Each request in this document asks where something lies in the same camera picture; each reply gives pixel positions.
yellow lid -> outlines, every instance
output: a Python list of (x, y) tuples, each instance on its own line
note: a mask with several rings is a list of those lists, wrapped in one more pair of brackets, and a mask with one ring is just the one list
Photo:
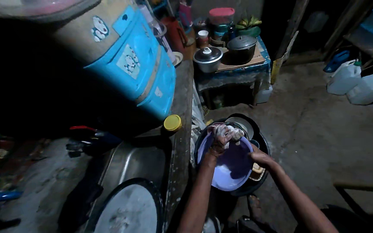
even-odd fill
[(163, 122), (163, 126), (168, 131), (174, 131), (182, 126), (181, 118), (178, 115), (170, 115)]

hand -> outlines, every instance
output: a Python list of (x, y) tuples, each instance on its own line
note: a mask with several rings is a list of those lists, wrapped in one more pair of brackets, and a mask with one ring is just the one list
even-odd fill
[(226, 125), (218, 126), (214, 134), (217, 136), (215, 137), (209, 151), (213, 156), (218, 158), (224, 153), (225, 145), (231, 140), (232, 134), (230, 129)]
[(266, 153), (258, 149), (255, 145), (251, 144), (251, 146), (253, 148), (253, 152), (248, 154), (251, 156), (253, 161), (257, 163), (260, 167), (269, 169), (270, 167), (272, 167), (272, 165), (276, 163), (274, 159), (272, 159), (272, 157), (268, 156)]

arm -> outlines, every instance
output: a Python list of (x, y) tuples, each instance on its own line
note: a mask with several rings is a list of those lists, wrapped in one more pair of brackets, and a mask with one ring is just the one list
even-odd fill
[(253, 146), (253, 150), (254, 152), (250, 153), (251, 158), (272, 174), (280, 193), (299, 223), (304, 224), (310, 232), (314, 233), (338, 232), (322, 211), (296, 186), (277, 162), (257, 147)]
[(225, 151), (225, 144), (232, 138), (227, 127), (219, 127), (217, 137), (200, 163), (198, 175), (191, 190), (177, 233), (201, 233), (208, 210), (211, 182), (217, 158)]
[(206, 153), (201, 162), (197, 179), (192, 187), (184, 214), (179, 223), (178, 233), (201, 233), (207, 215), (211, 182), (217, 158)]

foot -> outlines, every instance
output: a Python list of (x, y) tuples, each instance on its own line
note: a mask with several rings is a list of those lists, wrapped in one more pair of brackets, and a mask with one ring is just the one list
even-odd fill
[(250, 218), (260, 219), (262, 216), (262, 208), (260, 200), (253, 194), (247, 196), (248, 210), (250, 211)]

pot lid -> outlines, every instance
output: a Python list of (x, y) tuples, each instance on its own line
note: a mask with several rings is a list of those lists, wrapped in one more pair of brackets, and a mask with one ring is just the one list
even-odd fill
[(257, 39), (252, 36), (237, 36), (236, 38), (230, 40), (228, 42), (227, 47), (228, 49), (232, 50), (242, 50), (251, 48), (253, 45), (257, 43)]
[(205, 47), (198, 50), (194, 55), (194, 61), (198, 63), (211, 63), (218, 61), (223, 56), (220, 49), (216, 47)]
[(108, 196), (94, 233), (161, 233), (163, 204), (158, 189), (144, 178), (121, 183)]

